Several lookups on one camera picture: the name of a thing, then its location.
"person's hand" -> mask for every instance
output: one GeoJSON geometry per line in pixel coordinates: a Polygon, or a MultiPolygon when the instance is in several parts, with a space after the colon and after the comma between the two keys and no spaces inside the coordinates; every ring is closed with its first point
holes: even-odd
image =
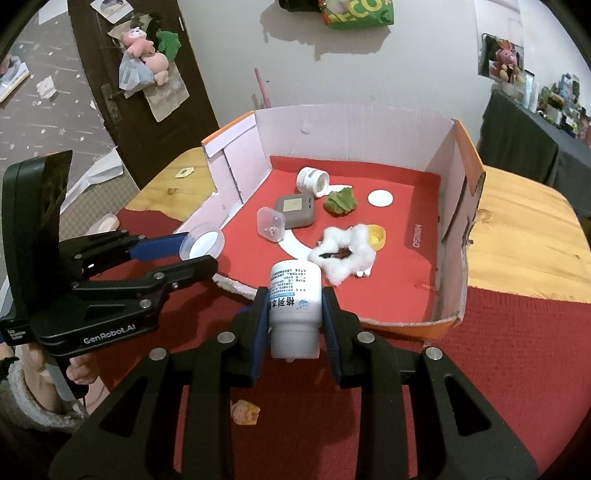
{"type": "MultiPolygon", "coordinates": [[[[61,400],[51,375],[45,368],[47,353],[37,343],[22,346],[22,367],[27,386],[39,404],[46,410],[59,413],[61,400]]],[[[98,366],[91,354],[77,356],[70,360],[67,377],[79,385],[90,385],[99,376],[98,366]]]]}

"sticker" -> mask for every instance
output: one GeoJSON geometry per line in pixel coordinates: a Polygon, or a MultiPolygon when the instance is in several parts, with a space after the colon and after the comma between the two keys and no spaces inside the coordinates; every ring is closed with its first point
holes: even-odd
{"type": "Polygon", "coordinates": [[[182,169],[180,172],[178,172],[174,178],[176,179],[183,179],[185,177],[188,177],[189,175],[191,175],[191,173],[193,173],[195,171],[195,167],[186,167],[184,169],[182,169]]]}

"white cotton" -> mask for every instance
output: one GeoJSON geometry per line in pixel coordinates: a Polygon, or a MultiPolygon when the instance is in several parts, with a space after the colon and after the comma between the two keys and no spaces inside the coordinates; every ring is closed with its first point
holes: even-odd
{"type": "Polygon", "coordinates": [[[350,275],[371,268],[375,251],[368,244],[366,225],[355,225],[347,230],[331,226],[324,230],[322,242],[310,252],[308,260],[318,265],[331,285],[338,287],[350,275]],[[335,253],[341,248],[351,252],[347,258],[322,258],[322,254],[335,253]]]}

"pink stick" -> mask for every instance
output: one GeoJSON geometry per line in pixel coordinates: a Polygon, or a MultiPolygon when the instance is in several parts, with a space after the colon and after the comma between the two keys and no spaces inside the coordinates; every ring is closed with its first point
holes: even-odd
{"type": "Polygon", "coordinates": [[[269,94],[267,93],[267,86],[265,82],[263,82],[261,78],[261,74],[258,71],[258,68],[255,67],[255,75],[256,80],[259,83],[259,87],[261,88],[262,98],[265,101],[265,108],[271,108],[271,101],[269,100],[269,94]]]}

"plastic bag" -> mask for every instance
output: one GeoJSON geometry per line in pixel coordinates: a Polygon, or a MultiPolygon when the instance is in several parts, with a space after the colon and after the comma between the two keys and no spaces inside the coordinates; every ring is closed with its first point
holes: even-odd
{"type": "Polygon", "coordinates": [[[392,0],[327,0],[324,4],[324,23],[336,30],[394,24],[392,0]]]}
{"type": "Polygon", "coordinates": [[[125,52],[119,65],[119,88],[125,90],[125,98],[129,98],[152,83],[154,83],[152,71],[143,61],[125,52]]]}

